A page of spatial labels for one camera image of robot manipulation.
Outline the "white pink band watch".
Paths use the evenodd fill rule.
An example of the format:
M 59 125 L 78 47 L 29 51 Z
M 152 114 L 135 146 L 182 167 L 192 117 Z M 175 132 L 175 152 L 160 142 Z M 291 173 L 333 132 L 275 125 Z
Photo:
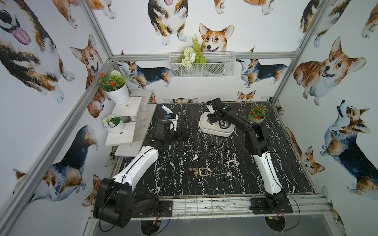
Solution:
M 229 160 L 229 161 L 227 162 L 227 165 L 228 165 L 229 167 L 238 167 L 238 166 L 240 165 L 240 163 L 239 163 L 239 161 L 237 161 L 237 160 Z

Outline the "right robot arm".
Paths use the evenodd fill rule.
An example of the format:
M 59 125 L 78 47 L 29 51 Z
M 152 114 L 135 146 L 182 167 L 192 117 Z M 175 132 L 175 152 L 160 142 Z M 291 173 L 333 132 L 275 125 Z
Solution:
M 280 210 L 288 198 L 273 169 L 267 128 L 225 106 L 219 98 L 208 101 L 206 106 L 210 112 L 207 117 L 211 124 L 226 121 L 244 132 L 246 149 L 256 160 L 263 177 L 267 208 L 270 211 Z

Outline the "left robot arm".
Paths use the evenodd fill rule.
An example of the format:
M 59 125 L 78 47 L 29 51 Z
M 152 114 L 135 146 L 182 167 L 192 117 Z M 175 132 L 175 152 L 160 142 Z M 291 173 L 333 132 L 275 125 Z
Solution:
M 157 195 L 133 191 L 145 172 L 158 160 L 159 149 L 183 139 L 177 128 L 178 118 L 159 119 L 152 138 L 148 139 L 131 163 L 113 178 L 104 178 L 97 190 L 93 216 L 100 222 L 124 228 L 132 217 L 160 215 Z

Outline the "white storage box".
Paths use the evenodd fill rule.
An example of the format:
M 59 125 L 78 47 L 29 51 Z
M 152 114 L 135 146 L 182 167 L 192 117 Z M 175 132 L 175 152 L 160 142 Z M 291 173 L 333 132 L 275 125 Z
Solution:
M 219 122 L 216 122 L 214 125 L 211 125 L 208 122 L 207 115 L 209 112 L 204 112 L 199 120 L 199 127 L 201 132 L 205 134 L 211 134 L 221 137 L 229 137 L 232 135 L 232 133 L 235 130 L 235 126 L 231 124 L 231 126 L 228 129 L 221 129 L 219 126 Z

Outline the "clear blue spray bottle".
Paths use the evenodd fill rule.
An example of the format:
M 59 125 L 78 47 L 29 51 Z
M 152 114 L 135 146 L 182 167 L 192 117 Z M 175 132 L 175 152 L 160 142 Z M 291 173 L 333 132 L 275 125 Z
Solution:
M 161 105 L 161 108 L 166 112 L 166 115 L 164 116 L 164 119 L 165 120 L 169 120 L 168 119 L 168 115 L 169 114 L 172 114 L 173 112 L 168 108 L 168 107 L 166 107 L 166 106 L 164 106 L 164 105 Z

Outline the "white stepped shelf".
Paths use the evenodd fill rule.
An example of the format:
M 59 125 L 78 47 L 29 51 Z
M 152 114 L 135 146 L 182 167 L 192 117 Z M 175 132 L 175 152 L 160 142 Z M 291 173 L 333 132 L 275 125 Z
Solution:
M 155 95 L 151 90 L 133 90 L 129 101 L 116 105 L 113 115 L 121 117 L 124 123 L 122 134 L 108 134 L 105 146 L 116 146 L 116 156 L 136 157 L 140 152 L 157 105 L 150 103 Z

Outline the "green pot red flowers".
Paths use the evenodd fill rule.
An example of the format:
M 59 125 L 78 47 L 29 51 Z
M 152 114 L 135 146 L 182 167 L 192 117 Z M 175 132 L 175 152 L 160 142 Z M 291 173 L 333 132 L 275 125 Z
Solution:
M 257 105 L 250 110 L 248 119 L 254 123 L 260 124 L 264 122 L 265 117 L 266 117 L 266 106 Z

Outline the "small white flower pot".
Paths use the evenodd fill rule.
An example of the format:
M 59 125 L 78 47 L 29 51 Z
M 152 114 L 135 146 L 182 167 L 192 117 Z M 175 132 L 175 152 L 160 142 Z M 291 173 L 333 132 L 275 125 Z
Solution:
M 120 135 L 124 131 L 124 123 L 121 117 L 108 115 L 102 120 L 102 126 L 110 134 Z

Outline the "green fern white flowers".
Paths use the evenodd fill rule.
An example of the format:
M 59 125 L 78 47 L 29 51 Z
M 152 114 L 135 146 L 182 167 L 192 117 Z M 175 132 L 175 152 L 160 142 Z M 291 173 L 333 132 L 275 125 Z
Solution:
M 185 50 L 181 52 L 178 63 L 185 68 L 192 68 L 196 64 L 207 63 L 204 55 L 202 54 L 201 45 L 199 44 L 196 34 L 192 38 L 192 46 L 186 47 Z

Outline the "large white flower pot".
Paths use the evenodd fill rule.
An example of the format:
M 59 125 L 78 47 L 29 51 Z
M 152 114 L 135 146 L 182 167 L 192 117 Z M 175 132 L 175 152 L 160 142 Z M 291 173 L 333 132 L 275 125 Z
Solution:
M 114 103 L 121 105 L 129 101 L 130 95 L 126 84 L 127 78 L 118 70 L 100 74 L 99 85 Z

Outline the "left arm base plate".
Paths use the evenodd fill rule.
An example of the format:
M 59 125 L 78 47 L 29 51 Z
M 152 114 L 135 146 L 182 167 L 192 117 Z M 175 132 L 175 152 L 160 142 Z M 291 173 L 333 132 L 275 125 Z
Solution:
M 173 201 L 143 200 L 136 203 L 133 218 L 152 218 L 158 216 L 170 216 L 173 210 Z

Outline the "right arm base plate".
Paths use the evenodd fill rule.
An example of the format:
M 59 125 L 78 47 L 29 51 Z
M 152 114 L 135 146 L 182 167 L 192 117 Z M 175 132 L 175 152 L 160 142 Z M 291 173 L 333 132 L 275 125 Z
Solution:
M 267 198 L 251 198 L 250 203 L 250 210 L 252 210 L 254 214 L 293 213 L 288 199 L 276 202 Z

